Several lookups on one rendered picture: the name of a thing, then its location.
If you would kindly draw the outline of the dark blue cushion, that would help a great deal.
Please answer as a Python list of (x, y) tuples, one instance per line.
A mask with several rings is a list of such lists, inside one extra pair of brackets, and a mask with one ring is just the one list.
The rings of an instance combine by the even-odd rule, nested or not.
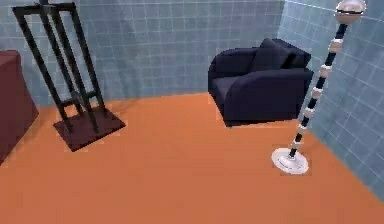
[(291, 52), (272, 39), (264, 39), (256, 51), (250, 71), (274, 70), (283, 67)]

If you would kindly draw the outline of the black and white floor lamp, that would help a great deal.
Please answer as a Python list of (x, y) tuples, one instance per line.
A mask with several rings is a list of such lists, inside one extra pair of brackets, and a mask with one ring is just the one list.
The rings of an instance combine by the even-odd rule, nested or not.
[(335, 37), (329, 42), (328, 55), (319, 69), (319, 78), (311, 90), (311, 98), (303, 112), (303, 119), (297, 126), (296, 136), (290, 148), (278, 148), (271, 155), (273, 164), (287, 174), (302, 175), (309, 169), (307, 159), (298, 152), (298, 149), (302, 145), (302, 138), (308, 129), (308, 123), (315, 113), (317, 101), (323, 94), (326, 79), (332, 71), (333, 61), (343, 47), (346, 30), (349, 25), (362, 17), (366, 8), (365, 0), (341, 0), (335, 8), (334, 16), (339, 24), (338, 30)]

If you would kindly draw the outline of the black frame stand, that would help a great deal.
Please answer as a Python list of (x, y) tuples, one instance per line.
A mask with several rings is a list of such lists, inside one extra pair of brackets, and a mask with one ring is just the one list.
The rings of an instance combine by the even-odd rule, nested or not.
[[(124, 128), (125, 123), (105, 106), (76, 4), (73, 2), (50, 3), (49, 0), (39, 0), (29, 6), (14, 6), (12, 11), (61, 116), (61, 120), (54, 124), (54, 128), (68, 148), (71, 151), (77, 151)], [(61, 19), (63, 12), (68, 12), (71, 16), (93, 87), (91, 91), (86, 89), (77, 66)], [(59, 97), (57, 88), (25, 19), (27, 15), (37, 15), (41, 19), (70, 93), (70, 97), (65, 100)]]

